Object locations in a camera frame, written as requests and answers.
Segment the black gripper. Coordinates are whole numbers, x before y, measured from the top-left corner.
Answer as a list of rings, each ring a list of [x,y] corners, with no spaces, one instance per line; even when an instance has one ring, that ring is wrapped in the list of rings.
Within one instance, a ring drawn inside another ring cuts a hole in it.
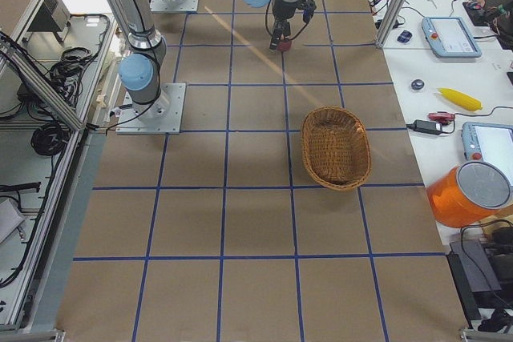
[[[288,41],[291,38],[289,20],[294,16],[296,11],[295,2],[286,2],[284,0],[273,0],[273,29],[269,43],[270,50],[276,50],[281,41]]]

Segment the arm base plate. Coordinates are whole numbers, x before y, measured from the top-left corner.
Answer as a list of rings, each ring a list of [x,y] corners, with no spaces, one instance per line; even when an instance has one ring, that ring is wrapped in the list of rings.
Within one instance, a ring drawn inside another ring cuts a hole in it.
[[[197,12],[199,0],[150,0],[152,13],[182,14]]]
[[[131,104],[123,109],[115,131],[119,135],[177,135],[180,133],[186,94],[185,83],[165,83],[160,97],[147,107],[134,104],[128,92],[123,102]]]

